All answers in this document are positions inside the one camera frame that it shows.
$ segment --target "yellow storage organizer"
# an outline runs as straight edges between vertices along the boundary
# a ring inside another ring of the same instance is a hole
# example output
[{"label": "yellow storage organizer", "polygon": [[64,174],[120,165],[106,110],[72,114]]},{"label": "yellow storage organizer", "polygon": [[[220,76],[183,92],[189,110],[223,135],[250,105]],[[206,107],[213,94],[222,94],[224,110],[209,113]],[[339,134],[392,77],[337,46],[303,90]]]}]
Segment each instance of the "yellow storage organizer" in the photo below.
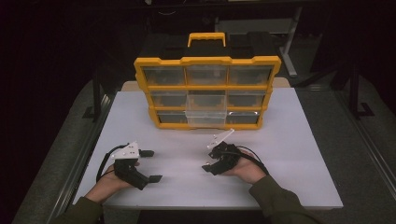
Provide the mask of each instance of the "yellow storage organizer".
[{"label": "yellow storage organizer", "polygon": [[149,35],[134,62],[162,129],[260,129],[281,60],[266,32]]}]

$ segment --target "hand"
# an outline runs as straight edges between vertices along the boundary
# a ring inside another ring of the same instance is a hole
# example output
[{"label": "hand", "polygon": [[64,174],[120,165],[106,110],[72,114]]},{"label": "hand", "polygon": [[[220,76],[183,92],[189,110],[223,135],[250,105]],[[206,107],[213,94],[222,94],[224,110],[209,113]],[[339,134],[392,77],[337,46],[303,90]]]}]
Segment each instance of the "hand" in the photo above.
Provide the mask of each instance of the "hand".
[{"label": "hand", "polygon": [[105,174],[93,186],[85,197],[96,203],[104,203],[109,197],[121,189],[130,188],[132,185],[119,179],[114,173],[114,165],[110,165]]},{"label": "hand", "polygon": [[[241,152],[254,158],[253,154],[251,153],[247,153],[244,150],[241,150]],[[239,159],[238,163],[233,169],[226,171],[223,174],[238,176],[240,179],[249,184],[254,184],[265,177],[265,172],[258,165],[256,165],[253,161],[243,157]]]}]

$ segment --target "olive green sleeve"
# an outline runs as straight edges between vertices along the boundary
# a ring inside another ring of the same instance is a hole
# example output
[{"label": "olive green sleeve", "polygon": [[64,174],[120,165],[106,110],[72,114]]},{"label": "olive green sleeve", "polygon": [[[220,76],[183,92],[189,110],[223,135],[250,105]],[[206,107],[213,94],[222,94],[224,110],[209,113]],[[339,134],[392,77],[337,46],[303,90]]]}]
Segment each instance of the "olive green sleeve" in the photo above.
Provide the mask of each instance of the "olive green sleeve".
[{"label": "olive green sleeve", "polygon": [[81,197],[65,213],[53,219],[51,224],[94,224],[102,214],[103,208],[99,203]]},{"label": "olive green sleeve", "polygon": [[267,175],[255,183],[249,193],[256,199],[262,213],[272,223],[323,223],[300,204],[293,192],[282,189],[275,180]]}]

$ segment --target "yellow handle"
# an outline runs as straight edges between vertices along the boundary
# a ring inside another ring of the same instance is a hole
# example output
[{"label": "yellow handle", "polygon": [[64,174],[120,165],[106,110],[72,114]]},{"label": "yellow handle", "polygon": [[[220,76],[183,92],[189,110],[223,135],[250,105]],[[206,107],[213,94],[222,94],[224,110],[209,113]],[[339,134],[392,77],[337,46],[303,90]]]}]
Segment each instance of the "yellow handle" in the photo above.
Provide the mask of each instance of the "yellow handle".
[{"label": "yellow handle", "polygon": [[221,39],[223,41],[223,47],[225,47],[225,34],[224,33],[191,33],[189,37],[189,44],[187,47],[190,47],[192,40],[210,40],[210,39]]}]

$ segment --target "wire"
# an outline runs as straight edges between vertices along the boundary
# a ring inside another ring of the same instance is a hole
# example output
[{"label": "wire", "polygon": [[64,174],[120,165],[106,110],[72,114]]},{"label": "wire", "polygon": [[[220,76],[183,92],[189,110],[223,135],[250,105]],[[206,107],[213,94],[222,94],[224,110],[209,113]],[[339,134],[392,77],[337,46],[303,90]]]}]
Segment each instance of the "wire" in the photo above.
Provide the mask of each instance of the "wire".
[{"label": "wire", "polygon": [[108,174],[110,174],[111,172],[114,172],[114,170],[111,170],[111,171],[105,172],[105,173],[104,173],[104,174],[102,174],[100,177],[102,178],[104,175],[108,175]]},{"label": "wire", "polygon": [[250,161],[253,161],[256,165],[258,165],[264,172],[265,172],[265,174],[266,175],[269,175],[269,172],[268,172],[268,170],[267,170],[267,168],[265,167],[265,165],[264,165],[264,163],[262,163],[262,162],[260,162],[260,161],[257,161],[256,159],[254,159],[253,157],[251,157],[251,156],[249,156],[249,155],[247,155],[247,154],[245,154],[245,153],[242,153],[242,152],[230,152],[230,151],[222,151],[222,152],[220,152],[220,154],[228,154],[228,155],[236,155],[236,156],[240,156],[240,157],[243,157],[243,158],[245,158],[245,159],[248,159],[248,160],[250,160]]},{"label": "wire", "polygon": [[105,165],[106,165],[107,160],[108,160],[108,158],[110,157],[111,153],[112,153],[113,151],[119,149],[119,148],[123,148],[123,147],[126,147],[126,146],[128,146],[128,145],[129,145],[129,143],[128,143],[127,145],[122,145],[122,146],[114,147],[113,149],[111,149],[109,152],[106,153],[105,157],[104,157],[103,160],[102,160],[102,163],[100,164],[98,173],[96,174],[96,182],[98,182],[99,179],[103,176],[103,175],[102,175],[102,172],[103,172],[103,170],[104,170],[104,168],[105,168]]},{"label": "wire", "polygon": [[260,157],[253,151],[253,150],[251,150],[250,148],[248,148],[248,147],[241,147],[241,148],[244,148],[244,149],[246,149],[246,150],[249,150],[251,153],[253,153],[255,156],[256,156],[256,158],[257,158],[257,160],[259,160],[261,163],[262,163],[262,160],[260,159]]}]

